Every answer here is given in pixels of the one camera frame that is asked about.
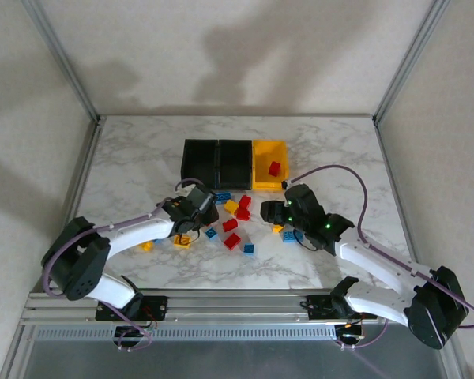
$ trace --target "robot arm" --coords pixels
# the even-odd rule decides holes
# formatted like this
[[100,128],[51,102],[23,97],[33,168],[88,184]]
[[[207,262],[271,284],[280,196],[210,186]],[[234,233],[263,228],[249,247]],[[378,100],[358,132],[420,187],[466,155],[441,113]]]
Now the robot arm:
[[[104,272],[108,259],[140,243],[198,231],[218,220],[216,195],[202,184],[184,189],[186,196],[167,199],[160,209],[136,219],[94,228],[84,217],[70,221],[42,260],[48,275],[69,300],[84,297],[106,302],[132,317],[141,301],[141,293],[126,278]],[[82,236],[54,259],[62,246]]]
[[439,349],[446,344],[467,317],[468,309],[421,276],[464,298],[453,272],[445,267],[431,270],[404,259],[367,236],[362,238],[351,221],[337,214],[325,213],[314,193],[305,184],[290,187],[284,195],[286,202],[262,203],[263,220],[293,226],[302,231],[317,249],[326,250],[333,256],[364,268],[390,287],[384,289],[369,286],[356,278],[348,277],[334,289],[333,306],[357,313],[371,313],[406,325],[418,339],[430,347]]

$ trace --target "white marble surface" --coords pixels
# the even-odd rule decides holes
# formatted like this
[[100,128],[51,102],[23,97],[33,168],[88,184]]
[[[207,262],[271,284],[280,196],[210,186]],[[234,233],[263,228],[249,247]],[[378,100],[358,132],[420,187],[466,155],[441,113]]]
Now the white marble surface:
[[[408,253],[370,118],[109,117],[78,213],[98,225],[153,209],[156,202],[173,194],[172,187],[180,179],[186,138],[285,140],[292,178],[322,164],[352,167],[369,189],[363,228],[380,243]],[[327,212],[356,223],[363,196],[349,173],[332,169],[304,182]],[[375,283],[361,268],[325,251],[310,252],[296,243],[283,243],[259,215],[261,201],[283,200],[283,194],[248,193],[253,198],[252,217],[239,221],[240,250],[228,251],[221,240],[210,242],[202,235],[188,250],[164,240],[152,252],[133,248],[118,254],[107,266],[143,288],[333,287],[348,275]],[[233,194],[237,200],[241,196]],[[220,220],[226,220],[229,215],[222,206],[218,209]],[[247,241],[255,244],[255,258],[242,253]]]

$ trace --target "red lego brick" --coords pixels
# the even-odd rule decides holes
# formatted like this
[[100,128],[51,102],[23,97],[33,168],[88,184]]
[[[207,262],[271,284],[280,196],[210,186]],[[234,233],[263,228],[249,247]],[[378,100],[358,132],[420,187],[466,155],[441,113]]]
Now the red lego brick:
[[232,229],[237,228],[237,220],[236,219],[231,219],[229,221],[225,221],[223,223],[223,230],[224,231],[231,231]]
[[240,208],[244,208],[244,209],[247,210],[247,209],[249,209],[250,204],[251,204],[251,197],[249,197],[247,195],[243,195],[240,198],[240,201],[239,201],[239,207]]
[[281,167],[281,163],[272,162],[272,163],[270,164],[270,168],[269,168],[269,175],[272,175],[272,176],[277,176],[277,175],[279,175],[280,167]]
[[240,242],[240,237],[232,233],[230,237],[227,238],[227,240],[224,243],[224,245],[229,249],[232,250],[234,247],[236,247]]
[[251,218],[251,213],[247,209],[239,208],[235,212],[235,217],[239,220],[247,221]]

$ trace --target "yellow lego brick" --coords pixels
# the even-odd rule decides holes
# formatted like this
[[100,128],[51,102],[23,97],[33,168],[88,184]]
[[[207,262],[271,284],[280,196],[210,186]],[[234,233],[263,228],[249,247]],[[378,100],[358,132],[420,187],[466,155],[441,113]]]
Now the yellow lego brick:
[[152,241],[146,241],[144,243],[139,243],[139,247],[142,248],[144,251],[151,251],[154,247],[154,243]]
[[174,246],[188,249],[191,244],[191,238],[188,235],[176,235],[174,238]]
[[281,225],[274,225],[273,232],[274,233],[279,233],[283,229],[284,229],[284,227],[282,227]]
[[237,209],[239,209],[239,204],[234,202],[233,200],[228,200],[224,204],[224,210],[230,213],[231,215],[234,215]]

